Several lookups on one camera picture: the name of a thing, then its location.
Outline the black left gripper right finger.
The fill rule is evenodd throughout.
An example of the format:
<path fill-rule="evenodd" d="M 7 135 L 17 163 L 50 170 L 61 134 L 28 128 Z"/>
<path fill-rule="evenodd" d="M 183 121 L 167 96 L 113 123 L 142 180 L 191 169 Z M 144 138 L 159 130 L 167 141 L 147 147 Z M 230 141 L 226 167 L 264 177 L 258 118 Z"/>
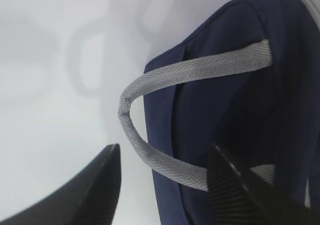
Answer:
<path fill-rule="evenodd" d="M 223 146 L 212 145 L 209 204 L 217 225 L 318 225 L 320 214 L 278 192 Z"/>

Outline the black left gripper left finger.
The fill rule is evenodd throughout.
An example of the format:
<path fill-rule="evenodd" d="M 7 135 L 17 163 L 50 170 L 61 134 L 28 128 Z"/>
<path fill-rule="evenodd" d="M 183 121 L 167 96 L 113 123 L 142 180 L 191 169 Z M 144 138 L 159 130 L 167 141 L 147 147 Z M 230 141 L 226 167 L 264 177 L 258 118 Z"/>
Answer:
<path fill-rule="evenodd" d="M 112 144 L 61 188 L 1 224 L 110 225 L 120 189 L 121 151 Z"/>

